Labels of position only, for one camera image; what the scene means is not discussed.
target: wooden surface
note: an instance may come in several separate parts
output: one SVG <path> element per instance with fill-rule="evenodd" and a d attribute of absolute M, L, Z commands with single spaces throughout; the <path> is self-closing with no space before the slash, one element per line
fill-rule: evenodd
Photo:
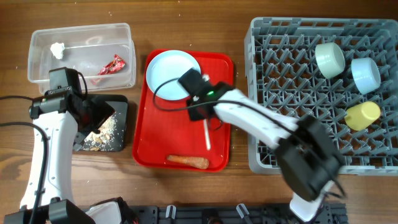
<path fill-rule="evenodd" d="M 236 205 L 288 202 L 292 196 L 279 175 L 256 175 L 248 166 L 247 134 L 233 128 L 231 159 L 216 174 L 148 169 L 131 157 L 143 64 L 158 48 L 223 52 L 236 66 L 236 87 L 247 92 L 243 39 L 251 19 L 260 16 L 398 19 L 396 1 L 133 1 L 0 5 L 0 96 L 39 96 L 27 80 L 33 31 L 56 27 L 127 22 L 137 56 L 137 84 L 108 91 L 131 102 L 127 144 L 118 153 L 73 154 L 72 187 L 81 207 L 122 196 L 130 205 Z M 30 121 L 29 102 L 0 102 L 0 123 Z M 29 178 L 33 131 L 0 129 L 0 223 L 16 212 Z M 342 175 L 350 223 L 398 223 L 398 178 Z"/>

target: dish rack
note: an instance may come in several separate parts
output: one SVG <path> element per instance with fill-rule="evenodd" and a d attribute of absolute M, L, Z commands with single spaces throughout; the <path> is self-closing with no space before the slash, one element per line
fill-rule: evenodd
<path fill-rule="evenodd" d="M 334 42 L 346 67 L 332 79 L 322 76 L 315 46 Z M 398 175 L 398 22 L 387 19 L 258 17 L 244 39 L 249 98 L 276 113 L 312 115 L 326 127 L 345 157 L 343 174 Z M 381 86 L 362 95 L 351 73 L 354 58 L 371 57 Z M 381 117 L 354 131 L 345 125 L 346 109 L 373 101 Z M 249 134 L 249 165 L 258 174 L 279 174 L 272 149 Z"/>

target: red candy wrapper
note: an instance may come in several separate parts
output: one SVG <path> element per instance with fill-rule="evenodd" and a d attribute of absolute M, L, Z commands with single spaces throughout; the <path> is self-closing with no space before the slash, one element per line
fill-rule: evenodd
<path fill-rule="evenodd" d="M 126 62 L 121 57 L 119 57 L 118 55 L 114 55 L 113 61 L 107 64 L 107 66 L 104 66 L 98 75 L 113 74 L 122 69 L 125 65 Z M 97 85 L 101 80 L 102 78 L 94 78 L 90 81 L 93 85 Z"/>

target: red tray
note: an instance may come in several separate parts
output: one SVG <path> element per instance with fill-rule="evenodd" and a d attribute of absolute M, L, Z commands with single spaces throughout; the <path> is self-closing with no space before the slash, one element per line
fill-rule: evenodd
<path fill-rule="evenodd" d="M 156 55 L 164 51 L 166 49 L 151 52 L 147 57 L 146 68 Z M 228 56 L 208 52 L 187 51 L 187 53 L 198 61 L 201 73 L 208 74 L 212 84 L 220 81 L 233 84 L 233 63 Z M 144 77 L 136 133 L 132 145 L 132 155 L 137 163 L 147 167 L 205 172 L 218 172 L 224 169 L 229 159 L 231 125 L 224 124 L 215 131 L 209 129 L 211 149 L 208 151 L 203 121 L 190 121 L 188 111 L 167 112 L 157 110 L 152 103 L 153 95 L 153 92 L 148 89 Z M 164 108 L 186 106 L 186 99 L 167 101 L 157 98 L 156 100 Z M 219 122 L 213 120 L 211 127 L 216 128 Z M 166 159 L 168 155 L 205 157 L 210 162 L 209 168 L 201 170 L 169 162 Z"/>

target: carrot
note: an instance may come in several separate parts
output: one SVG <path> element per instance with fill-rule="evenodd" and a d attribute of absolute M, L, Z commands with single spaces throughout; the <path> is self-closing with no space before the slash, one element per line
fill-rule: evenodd
<path fill-rule="evenodd" d="M 207 167 L 209 167 L 209 160 L 202 157 L 169 155 L 167 156 L 167 160 L 196 167 L 198 169 L 207 169 Z"/>

